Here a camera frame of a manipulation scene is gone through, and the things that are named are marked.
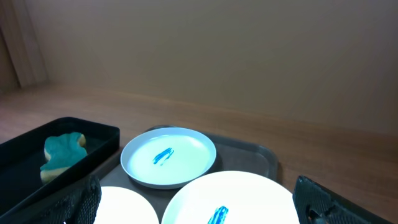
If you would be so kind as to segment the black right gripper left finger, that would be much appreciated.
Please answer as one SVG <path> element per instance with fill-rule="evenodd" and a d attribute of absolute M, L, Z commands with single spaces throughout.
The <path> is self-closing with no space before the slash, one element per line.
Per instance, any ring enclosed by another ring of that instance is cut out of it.
<path fill-rule="evenodd" d="M 93 224 L 101 201 L 100 181 L 95 175 L 68 186 L 50 205 L 28 219 L 39 224 Z"/>

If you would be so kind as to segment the far plate with blue stain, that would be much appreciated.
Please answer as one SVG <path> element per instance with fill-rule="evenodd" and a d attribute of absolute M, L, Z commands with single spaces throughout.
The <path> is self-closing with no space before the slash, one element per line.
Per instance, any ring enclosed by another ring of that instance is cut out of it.
<path fill-rule="evenodd" d="M 128 142 L 120 164 L 138 184 L 168 190 L 206 174 L 216 155 L 215 144 L 203 133 L 187 128 L 159 128 Z"/>

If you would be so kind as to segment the black plastic water tray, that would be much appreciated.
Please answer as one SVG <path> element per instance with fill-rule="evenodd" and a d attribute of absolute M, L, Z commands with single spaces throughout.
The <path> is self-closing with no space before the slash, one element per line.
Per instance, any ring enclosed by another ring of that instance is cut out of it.
<path fill-rule="evenodd" d="M 40 167 L 45 164 L 45 140 L 78 132 L 86 137 L 88 155 L 55 180 L 43 184 Z M 73 117 L 55 119 L 1 144 L 1 217 L 42 200 L 86 177 L 120 146 L 120 129 Z"/>

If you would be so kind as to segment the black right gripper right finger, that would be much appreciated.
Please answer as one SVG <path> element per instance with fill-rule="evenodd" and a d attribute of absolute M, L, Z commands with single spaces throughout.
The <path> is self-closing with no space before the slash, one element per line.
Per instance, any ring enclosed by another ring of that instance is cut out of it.
<path fill-rule="evenodd" d="M 392 224 L 303 175 L 292 197 L 300 224 Z"/>

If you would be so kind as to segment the white plate blue stain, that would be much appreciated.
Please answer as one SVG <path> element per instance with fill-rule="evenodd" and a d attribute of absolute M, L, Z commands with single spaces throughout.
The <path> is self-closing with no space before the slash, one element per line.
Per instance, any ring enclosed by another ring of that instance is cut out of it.
<path fill-rule="evenodd" d="M 204 175 L 171 199 L 162 224 L 299 224 L 292 193 L 261 175 L 223 171 Z"/>

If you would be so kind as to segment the teal and yellow sponge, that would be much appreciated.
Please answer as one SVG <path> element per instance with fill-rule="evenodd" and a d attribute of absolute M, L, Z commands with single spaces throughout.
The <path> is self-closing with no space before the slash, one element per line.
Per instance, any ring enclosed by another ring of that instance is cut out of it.
<path fill-rule="evenodd" d="M 86 138 L 78 132 L 48 137 L 44 143 L 44 156 L 47 162 L 40 167 L 42 183 L 51 182 L 85 158 L 88 155 L 85 146 Z"/>

